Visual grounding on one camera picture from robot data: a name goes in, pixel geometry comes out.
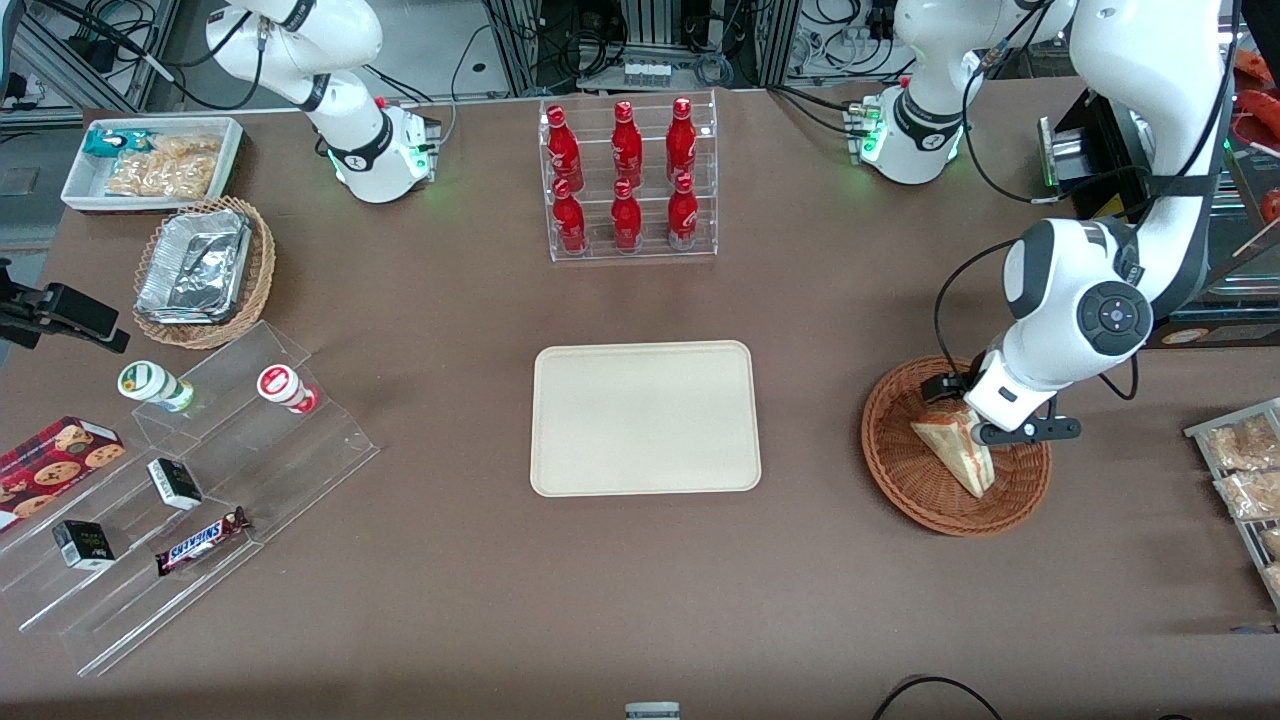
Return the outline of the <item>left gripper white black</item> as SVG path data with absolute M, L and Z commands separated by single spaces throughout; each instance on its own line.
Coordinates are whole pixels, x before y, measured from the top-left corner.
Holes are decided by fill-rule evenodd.
M 972 438 L 982 446 L 1037 445 L 1075 439 L 1082 421 L 1059 414 L 1057 395 L 1030 389 L 1009 374 L 998 351 L 975 357 L 964 374 L 965 404 L 979 421 Z

